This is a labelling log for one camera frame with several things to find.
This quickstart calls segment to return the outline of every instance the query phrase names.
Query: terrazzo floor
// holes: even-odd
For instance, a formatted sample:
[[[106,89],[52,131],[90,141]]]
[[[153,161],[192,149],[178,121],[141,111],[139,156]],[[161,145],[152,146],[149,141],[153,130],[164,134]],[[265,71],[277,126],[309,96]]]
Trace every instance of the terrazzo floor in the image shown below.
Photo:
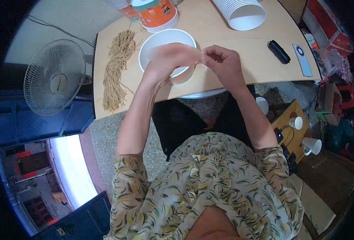
[[[264,97],[270,106],[282,103],[291,103],[297,98],[305,114],[309,118],[309,125],[314,135],[317,135],[319,121],[315,117],[314,104],[317,87],[308,82],[284,82],[255,84],[256,95]],[[227,100],[227,92],[205,99],[178,99],[193,109],[202,119],[215,119]],[[98,166],[106,185],[108,195],[112,195],[112,178],[114,173],[114,156],[120,122],[125,113],[95,120],[89,127],[91,139],[96,154]],[[149,135],[143,154],[148,180],[153,180],[167,165],[166,156],[162,152],[160,139],[153,121],[149,128]]]

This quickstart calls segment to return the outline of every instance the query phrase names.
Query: sleeve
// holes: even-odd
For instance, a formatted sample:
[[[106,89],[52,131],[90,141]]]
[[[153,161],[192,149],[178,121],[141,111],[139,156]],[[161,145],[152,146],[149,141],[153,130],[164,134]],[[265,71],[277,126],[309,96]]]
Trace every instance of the sleeve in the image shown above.
[[[279,145],[255,153],[251,164],[255,166],[268,180],[275,194],[285,207],[286,213],[293,226],[295,237],[301,228],[304,217],[304,207],[298,191],[289,179],[289,168],[282,148]]]
[[[142,207],[148,186],[147,173],[142,162],[133,156],[116,159],[110,231],[104,236],[104,240],[125,239]]]

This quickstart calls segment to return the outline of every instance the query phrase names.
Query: black pants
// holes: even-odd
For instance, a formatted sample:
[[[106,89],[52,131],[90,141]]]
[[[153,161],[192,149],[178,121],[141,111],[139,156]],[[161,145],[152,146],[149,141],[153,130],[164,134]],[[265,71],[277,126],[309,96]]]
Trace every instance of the black pants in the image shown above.
[[[248,89],[255,97],[254,85],[249,85]],[[172,152],[186,139],[206,132],[222,132],[252,147],[240,109],[230,93],[216,123],[210,130],[204,129],[208,127],[207,124],[192,109],[176,99],[155,103],[152,118],[160,137],[162,150],[167,156],[166,161],[169,161]]]

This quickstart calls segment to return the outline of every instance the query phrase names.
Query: woman's right hand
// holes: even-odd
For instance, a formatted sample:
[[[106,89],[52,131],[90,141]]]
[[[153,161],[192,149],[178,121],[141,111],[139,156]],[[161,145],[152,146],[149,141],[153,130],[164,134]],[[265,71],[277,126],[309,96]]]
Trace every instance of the woman's right hand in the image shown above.
[[[217,75],[230,93],[240,92],[247,87],[242,75],[240,55],[236,51],[213,45],[201,52],[202,63]]]

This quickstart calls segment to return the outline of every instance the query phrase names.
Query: wooden table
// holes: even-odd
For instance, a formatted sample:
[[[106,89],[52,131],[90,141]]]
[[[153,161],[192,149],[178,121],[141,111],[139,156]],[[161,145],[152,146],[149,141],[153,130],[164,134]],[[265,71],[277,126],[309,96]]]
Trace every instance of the wooden table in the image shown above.
[[[300,130],[293,129],[291,130],[291,127],[287,127],[282,130],[282,136],[284,139],[279,143],[280,145],[282,143],[285,143],[285,146],[289,150],[289,153],[292,154],[294,153],[296,156],[295,161],[298,163],[299,161],[302,160],[302,158],[305,156],[304,155],[304,148],[302,147],[302,139],[304,137],[312,137],[312,134],[309,129],[309,125],[307,123],[307,119],[305,118],[304,112],[302,111],[302,108],[300,104],[298,103],[298,100],[295,99],[290,106],[283,112],[280,117],[278,117],[273,123],[272,127],[275,130],[276,128],[282,129],[283,127],[289,125],[289,119],[293,117],[302,117],[303,120],[303,125]]]
[[[180,20],[175,28],[190,33],[196,40],[197,47],[200,49],[219,45],[237,51],[241,56],[241,65],[247,84],[320,80],[318,67],[311,50],[289,13],[277,0],[263,0],[261,1],[261,5],[266,10],[265,22],[253,30],[236,31],[228,26],[221,13],[211,1],[185,0],[178,5]],[[127,70],[122,72],[122,83],[135,92],[141,81],[143,72],[138,64],[138,53],[141,43],[148,39],[151,33],[144,31],[140,22],[131,24],[126,18],[121,18],[97,35],[93,67],[96,119],[113,114],[109,111],[104,111],[102,106],[104,72],[106,64],[109,61],[108,47],[112,44],[112,40],[117,33],[129,28],[137,32],[134,40],[138,46],[136,52],[127,61]],[[291,61],[289,64],[281,64],[267,48],[267,43],[271,40],[278,42],[290,56]],[[303,76],[292,44],[303,47],[313,77]],[[168,85],[162,88],[156,97],[156,101],[219,88],[223,88],[223,86],[217,76],[203,64],[198,64],[189,81],[180,85]],[[114,113],[127,110],[132,102],[133,94],[128,91],[125,99],[127,100],[125,105],[117,109]]]

